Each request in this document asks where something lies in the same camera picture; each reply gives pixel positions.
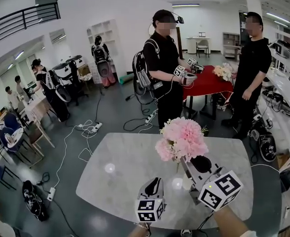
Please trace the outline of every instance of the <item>black t-shirt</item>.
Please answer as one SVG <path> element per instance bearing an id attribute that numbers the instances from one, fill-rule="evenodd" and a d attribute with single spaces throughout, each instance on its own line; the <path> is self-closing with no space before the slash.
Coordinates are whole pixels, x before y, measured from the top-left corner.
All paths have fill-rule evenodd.
<path id="1" fill-rule="evenodd" d="M 157 32 L 155 32 L 150 38 L 153 39 L 159 47 L 159 58 L 155 51 L 155 47 L 149 43 L 145 44 L 143 53 L 147 69 L 149 71 L 160 70 L 169 74 L 173 74 L 175 68 L 179 65 L 179 54 L 173 39 L 170 36 L 164 38 Z M 167 93 L 171 88 L 170 81 L 162 81 L 162 83 L 163 87 L 159 88 L 157 96 Z M 172 92 L 170 93 L 174 94 L 176 91 L 180 95 L 182 92 L 182 87 L 179 85 L 179 83 L 174 81 L 172 83 Z"/>
<path id="2" fill-rule="evenodd" d="M 234 93 L 242 95 L 259 71 L 268 72 L 271 61 L 271 52 L 265 39 L 247 42 L 240 55 Z M 253 91 L 253 96 L 259 96 L 261 86 Z"/>

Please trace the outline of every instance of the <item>human hand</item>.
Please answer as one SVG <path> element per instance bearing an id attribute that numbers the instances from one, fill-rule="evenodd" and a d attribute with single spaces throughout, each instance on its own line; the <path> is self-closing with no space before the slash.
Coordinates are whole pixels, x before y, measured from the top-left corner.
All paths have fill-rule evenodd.
<path id="1" fill-rule="evenodd" d="M 249 90 L 249 89 L 246 89 L 246 90 L 244 91 L 244 93 L 243 93 L 242 98 L 245 99 L 245 100 L 249 100 L 250 97 L 251 97 L 251 94 L 252 94 L 252 91 Z"/>

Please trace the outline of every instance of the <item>red tablecloth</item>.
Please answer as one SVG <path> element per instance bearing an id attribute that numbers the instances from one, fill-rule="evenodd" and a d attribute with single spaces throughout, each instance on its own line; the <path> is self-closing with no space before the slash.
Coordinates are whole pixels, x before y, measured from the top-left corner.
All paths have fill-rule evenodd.
<path id="1" fill-rule="evenodd" d="M 183 87 L 183 100 L 188 96 L 203 96 L 220 92 L 233 92 L 234 88 L 231 82 L 221 81 L 217 75 L 213 73 L 213 66 L 204 66 L 204 71 L 197 74 L 198 78 L 194 81 L 192 88 L 190 86 Z"/>

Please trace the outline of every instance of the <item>metal railing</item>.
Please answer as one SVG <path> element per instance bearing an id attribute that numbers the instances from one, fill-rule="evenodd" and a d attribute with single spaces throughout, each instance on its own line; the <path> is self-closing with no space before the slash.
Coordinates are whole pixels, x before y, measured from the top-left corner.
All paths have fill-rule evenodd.
<path id="1" fill-rule="evenodd" d="M 59 19 L 58 4 L 45 3 L 16 11 L 0 18 L 0 41 L 30 26 Z"/>

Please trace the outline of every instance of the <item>green object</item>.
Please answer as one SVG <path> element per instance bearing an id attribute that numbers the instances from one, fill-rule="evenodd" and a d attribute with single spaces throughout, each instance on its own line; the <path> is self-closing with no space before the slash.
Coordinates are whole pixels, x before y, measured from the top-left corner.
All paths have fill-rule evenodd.
<path id="1" fill-rule="evenodd" d="M 134 78 L 134 74 L 129 74 L 127 76 L 122 76 L 122 77 L 120 77 L 120 84 L 124 84 L 124 83 L 126 83 L 128 81 L 131 81 L 131 80 L 133 80 L 133 78 Z"/>

